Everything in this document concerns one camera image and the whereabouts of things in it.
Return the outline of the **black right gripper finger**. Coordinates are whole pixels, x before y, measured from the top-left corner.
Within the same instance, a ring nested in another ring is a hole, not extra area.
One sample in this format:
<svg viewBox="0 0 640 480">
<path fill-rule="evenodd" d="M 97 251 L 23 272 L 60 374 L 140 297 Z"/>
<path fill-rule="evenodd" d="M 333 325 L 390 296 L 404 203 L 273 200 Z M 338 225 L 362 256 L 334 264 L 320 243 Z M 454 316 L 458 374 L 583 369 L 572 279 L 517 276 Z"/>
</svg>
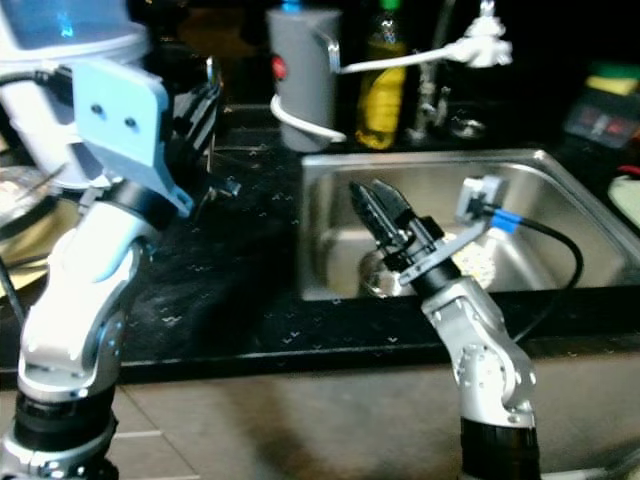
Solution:
<svg viewBox="0 0 640 480">
<path fill-rule="evenodd" d="M 385 248 L 393 244 L 393 219 L 385 209 L 374 188 L 358 182 L 349 183 L 349 196 L 353 210 L 358 219 L 365 225 L 378 248 Z"/>
<path fill-rule="evenodd" d="M 374 191 L 378 193 L 380 200 L 383 201 L 385 209 L 389 212 L 390 218 L 393 219 L 393 236 L 401 236 L 406 220 L 402 220 L 402 216 L 408 214 L 411 210 L 411 206 L 408 205 L 406 198 L 397 188 L 390 186 L 390 184 L 383 182 L 383 180 L 375 179 L 371 183 L 367 184 L 374 188 Z"/>
</svg>

